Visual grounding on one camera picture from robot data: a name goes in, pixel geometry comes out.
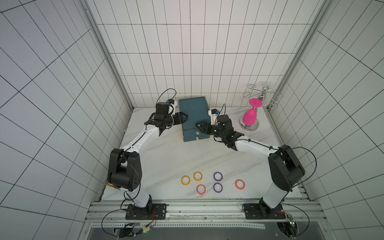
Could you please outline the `red tape roll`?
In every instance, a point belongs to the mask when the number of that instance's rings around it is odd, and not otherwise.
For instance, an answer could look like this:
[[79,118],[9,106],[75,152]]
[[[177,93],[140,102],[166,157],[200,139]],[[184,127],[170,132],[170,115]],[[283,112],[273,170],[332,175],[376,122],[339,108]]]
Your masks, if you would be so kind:
[[245,188],[245,182],[243,180],[236,180],[235,186],[238,190],[243,190]]
[[199,195],[204,195],[206,193],[206,187],[202,184],[198,185],[196,191]]

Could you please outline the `purple tape roll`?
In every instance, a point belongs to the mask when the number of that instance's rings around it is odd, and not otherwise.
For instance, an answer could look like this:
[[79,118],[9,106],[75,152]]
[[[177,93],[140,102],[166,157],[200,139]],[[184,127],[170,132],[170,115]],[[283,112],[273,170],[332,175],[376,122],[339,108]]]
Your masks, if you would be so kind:
[[213,186],[213,190],[215,193],[221,193],[223,191],[223,185],[221,183],[215,183]]
[[216,182],[221,182],[223,180],[223,174],[221,172],[215,172],[213,178]]

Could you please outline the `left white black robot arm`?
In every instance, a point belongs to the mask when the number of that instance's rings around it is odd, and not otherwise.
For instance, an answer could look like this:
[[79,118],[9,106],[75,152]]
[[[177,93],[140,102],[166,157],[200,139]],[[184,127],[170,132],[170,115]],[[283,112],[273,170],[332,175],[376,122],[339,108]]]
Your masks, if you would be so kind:
[[128,145],[113,149],[110,154],[107,182],[124,191],[124,198],[130,200],[126,208],[132,218],[152,218],[152,197],[141,189],[143,178],[141,154],[165,130],[184,123],[188,115],[176,112],[177,101],[167,100],[156,103],[156,111],[144,122],[144,129]]

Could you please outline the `teal drawer cabinet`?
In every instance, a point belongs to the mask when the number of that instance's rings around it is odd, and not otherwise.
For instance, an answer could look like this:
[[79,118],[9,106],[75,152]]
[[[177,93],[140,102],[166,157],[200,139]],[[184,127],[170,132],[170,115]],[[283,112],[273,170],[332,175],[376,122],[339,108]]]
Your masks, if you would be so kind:
[[205,97],[182,99],[178,104],[180,111],[189,116],[188,119],[211,121],[208,114],[210,108]]

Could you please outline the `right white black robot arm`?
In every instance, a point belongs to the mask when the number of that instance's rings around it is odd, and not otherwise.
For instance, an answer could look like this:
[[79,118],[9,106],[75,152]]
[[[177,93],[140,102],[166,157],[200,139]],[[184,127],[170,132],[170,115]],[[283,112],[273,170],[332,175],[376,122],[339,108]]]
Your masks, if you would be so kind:
[[272,183],[257,204],[243,204],[246,217],[256,219],[278,219],[276,212],[282,209],[282,202],[288,193],[305,175],[305,169],[294,150],[288,146],[273,147],[257,142],[234,130],[228,115],[218,116],[215,124],[196,123],[202,134],[220,138],[229,149],[250,154],[269,164]]

